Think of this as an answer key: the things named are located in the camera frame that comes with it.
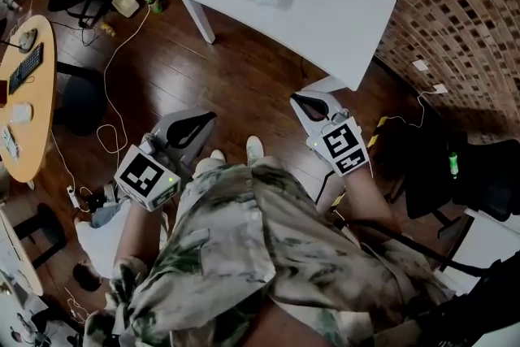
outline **round wooden table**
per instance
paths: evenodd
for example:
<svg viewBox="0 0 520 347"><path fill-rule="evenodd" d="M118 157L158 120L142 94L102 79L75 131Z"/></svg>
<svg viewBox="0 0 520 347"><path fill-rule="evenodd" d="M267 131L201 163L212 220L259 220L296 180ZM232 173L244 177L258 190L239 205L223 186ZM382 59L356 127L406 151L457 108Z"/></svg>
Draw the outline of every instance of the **round wooden table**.
<svg viewBox="0 0 520 347"><path fill-rule="evenodd" d="M56 41L49 20L35 15L22 24L10 39L18 44L20 34L29 29L38 31L33 49L43 42L43 60L12 95L7 96L7 104L0 109L0 127L8 125L16 143L20 147L19 158L14 160L0 143L0 156L11 176L19 182L29 182L40 171L49 140L54 112L54 92L56 84ZM9 80L13 71L28 57L18 48L8 46L0 66L0 80ZM26 124L11 124L11 108L16 103L32 106L32 120Z"/></svg>

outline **keyboard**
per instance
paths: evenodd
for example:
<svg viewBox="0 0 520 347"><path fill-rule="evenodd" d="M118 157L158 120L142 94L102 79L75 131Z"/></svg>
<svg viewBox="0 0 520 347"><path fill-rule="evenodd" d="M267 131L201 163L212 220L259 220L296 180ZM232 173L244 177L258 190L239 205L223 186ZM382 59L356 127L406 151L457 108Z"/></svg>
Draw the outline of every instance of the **keyboard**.
<svg viewBox="0 0 520 347"><path fill-rule="evenodd" d="M9 78L9 95L13 94L27 80L43 61L43 43L32 50L31 54L15 69Z"/></svg>

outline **brick wall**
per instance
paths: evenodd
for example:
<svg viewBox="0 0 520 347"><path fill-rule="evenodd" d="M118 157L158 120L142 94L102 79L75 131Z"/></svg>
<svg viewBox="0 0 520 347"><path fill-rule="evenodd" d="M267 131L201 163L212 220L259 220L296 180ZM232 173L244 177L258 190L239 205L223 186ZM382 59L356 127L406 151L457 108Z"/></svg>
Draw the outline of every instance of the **brick wall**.
<svg viewBox="0 0 520 347"><path fill-rule="evenodd" d="M520 138L520 0L399 0L377 55L474 141ZM412 62L426 59L430 71Z"/></svg>

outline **patterned shirt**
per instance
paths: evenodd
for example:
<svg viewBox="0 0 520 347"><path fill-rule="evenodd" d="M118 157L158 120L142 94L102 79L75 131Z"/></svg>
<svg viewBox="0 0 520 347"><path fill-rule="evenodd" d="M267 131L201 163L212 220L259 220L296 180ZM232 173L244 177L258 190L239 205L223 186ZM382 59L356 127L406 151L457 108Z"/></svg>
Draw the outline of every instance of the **patterned shirt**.
<svg viewBox="0 0 520 347"><path fill-rule="evenodd" d="M236 345L265 297L332 345L395 346L418 335L403 312L413 298L447 299L422 255L346 237L283 170L204 173L186 187L177 218L150 271L135 258L115 266L86 347L112 334L125 346Z"/></svg>

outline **white sneaker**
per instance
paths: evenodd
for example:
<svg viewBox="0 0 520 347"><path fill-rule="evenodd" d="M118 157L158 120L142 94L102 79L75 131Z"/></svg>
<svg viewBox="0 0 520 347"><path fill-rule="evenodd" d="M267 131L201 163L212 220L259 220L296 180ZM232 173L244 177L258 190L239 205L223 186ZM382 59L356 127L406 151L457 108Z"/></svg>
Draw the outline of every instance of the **white sneaker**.
<svg viewBox="0 0 520 347"><path fill-rule="evenodd" d="M215 149L213 152L211 152L210 158L226 162L226 157L222 153L222 150Z"/></svg>
<svg viewBox="0 0 520 347"><path fill-rule="evenodd" d="M250 136L245 145L245 152L247 153L247 166L251 167L264 156L262 141L256 136Z"/></svg>

